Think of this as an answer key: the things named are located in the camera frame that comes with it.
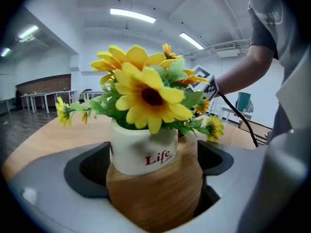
brick wall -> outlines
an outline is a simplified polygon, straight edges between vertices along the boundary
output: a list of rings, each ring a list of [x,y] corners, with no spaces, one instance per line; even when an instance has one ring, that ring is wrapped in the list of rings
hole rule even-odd
[[[51,92],[51,91],[69,91],[71,89],[71,74],[46,77],[37,80],[31,80],[16,85],[16,88],[22,95],[34,92]],[[63,101],[69,103],[68,94],[61,94]],[[41,107],[41,98],[36,97],[37,107]],[[48,105],[55,107],[54,95],[47,96]]]

sunflower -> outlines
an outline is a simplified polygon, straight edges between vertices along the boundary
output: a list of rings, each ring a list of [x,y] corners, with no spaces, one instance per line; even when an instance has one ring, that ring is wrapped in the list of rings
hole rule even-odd
[[[224,135],[224,126],[220,118],[211,116],[207,119],[205,128],[209,131],[208,140],[216,141],[219,135]]]
[[[179,80],[179,83],[182,84],[191,84],[191,83],[207,83],[209,84],[209,82],[207,81],[207,79],[205,78],[201,78],[201,77],[196,77],[195,76],[195,72],[193,70],[184,70],[184,72],[188,75],[188,77],[184,80]]]
[[[87,111],[82,110],[82,122],[87,124]]]
[[[71,117],[70,112],[72,111],[68,104],[65,104],[62,98],[57,98],[58,103],[55,104],[57,109],[57,115],[59,117],[59,123],[63,124],[63,127],[66,126],[68,122],[68,126],[71,125]]]
[[[196,107],[194,108],[194,110],[199,114],[205,113],[208,109],[209,109],[209,101],[207,100],[199,101]]]
[[[174,52],[171,53],[171,51],[172,51],[171,46],[169,46],[168,44],[164,44],[164,45],[162,45],[162,47],[163,47],[163,52],[164,52],[165,58],[167,60],[180,59],[183,57],[182,55],[175,56]]]
[[[163,53],[156,53],[148,56],[144,48],[134,45],[130,50],[125,53],[117,46],[109,46],[109,52],[98,52],[97,57],[101,60],[97,60],[91,63],[93,71],[114,71],[121,69],[122,64],[129,62],[139,70],[142,70],[145,66],[156,65],[163,68],[168,68],[172,62],[176,59],[165,58]]]
[[[116,108],[126,111],[126,121],[135,123],[137,129],[148,125],[152,134],[158,133],[162,120],[166,123],[187,120],[192,113],[180,102],[184,92],[163,85],[160,75],[151,67],[142,71],[131,63],[123,63],[122,70],[115,70],[117,91],[122,95]]]

dark floor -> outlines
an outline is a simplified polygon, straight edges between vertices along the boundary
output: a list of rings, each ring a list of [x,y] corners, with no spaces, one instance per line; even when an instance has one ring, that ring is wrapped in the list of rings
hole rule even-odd
[[[29,136],[57,117],[56,109],[39,109],[36,113],[28,110],[11,111],[0,115],[0,166],[10,154]]]

fluorescent light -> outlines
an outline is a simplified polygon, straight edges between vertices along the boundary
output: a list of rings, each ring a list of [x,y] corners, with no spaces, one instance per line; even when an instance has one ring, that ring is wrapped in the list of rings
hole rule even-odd
[[[29,29],[27,29],[25,32],[21,33],[19,35],[19,38],[23,39],[27,36],[29,36],[31,33],[35,32],[36,30],[38,30],[39,28],[37,26],[32,26]]]
[[[190,36],[186,35],[185,33],[181,33],[180,36],[183,37],[185,40],[189,41],[191,44],[195,45],[199,50],[204,49],[199,43],[197,43],[195,40],[193,40]]]
[[[1,52],[1,56],[2,57],[6,56],[9,51],[11,51],[9,48],[4,48],[3,51]]]
[[[140,20],[144,20],[144,21],[148,21],[151,23],[155,22],[155,18],[153,17],[149,17],[149,16],[145,16],[136,12],[132,12],[132,11],[127,11],[127,10],[118,10],[118,9],[110,9],[110,13],[112,15],[120,15],[120,16],[126,16],[126,17],[133,17],[133,18],[137,18]]]

white ceramic pot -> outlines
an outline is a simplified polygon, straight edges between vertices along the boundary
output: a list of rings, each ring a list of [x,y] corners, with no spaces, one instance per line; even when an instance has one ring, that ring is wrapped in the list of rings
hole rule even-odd
[[[176,155],[177,130],[127,130],[111,121],[111,156],[116,169],[136,176],[154,172],[167,165]]]

